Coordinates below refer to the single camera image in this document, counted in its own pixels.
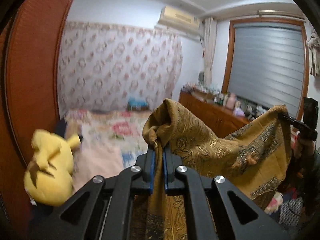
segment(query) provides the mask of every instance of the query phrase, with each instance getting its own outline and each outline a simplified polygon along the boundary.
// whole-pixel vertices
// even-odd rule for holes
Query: silver screw
[[[177,171],[179,172],[186,172],[188,168],[186,166],[180,165],[177,167]]]
[[[226,181],[225,177],[218,175],[214,178],[217,183],[224,183]]]
[[[103,177],[102,176],[95,176],[95,177],[93,177],[92,180],[94,183],[101,183],[101,182],[103,182]]]
[[[131,171],[132,171],[132,172],[139,172],[139,171],[141,171],[141,168],[140,168],[140,166],[135,165],[135,166],[132,166],[132,167],[131,167]]]

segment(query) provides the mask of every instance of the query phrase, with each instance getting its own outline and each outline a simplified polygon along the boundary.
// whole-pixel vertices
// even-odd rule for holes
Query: window
[[[222,92],[233,92],[271,108],[285,104],[302,116],[308,90],[308,51],[303,22],[254,18],[230,22],[227,67]]]

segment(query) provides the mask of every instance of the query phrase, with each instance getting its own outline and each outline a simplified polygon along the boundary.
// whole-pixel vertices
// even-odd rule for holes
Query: triangular cutout
[[[258,218],[258,214],[233,191],[228,191],[228,196],[242,225],[245,225]]]
[[[82,194],[65,212],[62,213],[60,218],[72,225],[77,225],[89,196],[90,192],[88,191]]]

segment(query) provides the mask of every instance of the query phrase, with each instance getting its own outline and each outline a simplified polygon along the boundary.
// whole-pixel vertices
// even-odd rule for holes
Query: wooden dresser
[[[201,102],[188,93],[180,93],[179,102],[220,138],[225,138],[249,123],[246,118],[234,116],[231,110],[223,106]]]

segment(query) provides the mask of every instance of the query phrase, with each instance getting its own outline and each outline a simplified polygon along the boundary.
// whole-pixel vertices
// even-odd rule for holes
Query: wooden window frame
[[[292,20],[287,18],[271,18],[271,17],[246,18],[246,19],[230,21],[228,55],[227,55],[226,70],[224,74],[224,80],[223,80],[221,92],[222,93],[228,92],[228,86],[229,86],[229,80],[230,80],[230,74],[231,74],[231,68],[232,68],[232,62],[233,62],[233,53],[235,48],[236,29],[234,28],[234,25],[239,23],[251,23],[251,22],[277,22],[277,23],[298,25],[301,27],[303,49],[304,49],[304,72],[303,72],[303,82],[302,82],[300,103],[298,107],[298,114],[296,116],[298,120],[301,120],[303,115],[302,99],[307,96],[308,86],[309,86],[309,50],[306,45],[307,34],[306,34],[306,29],[304,27],[303,21]]]

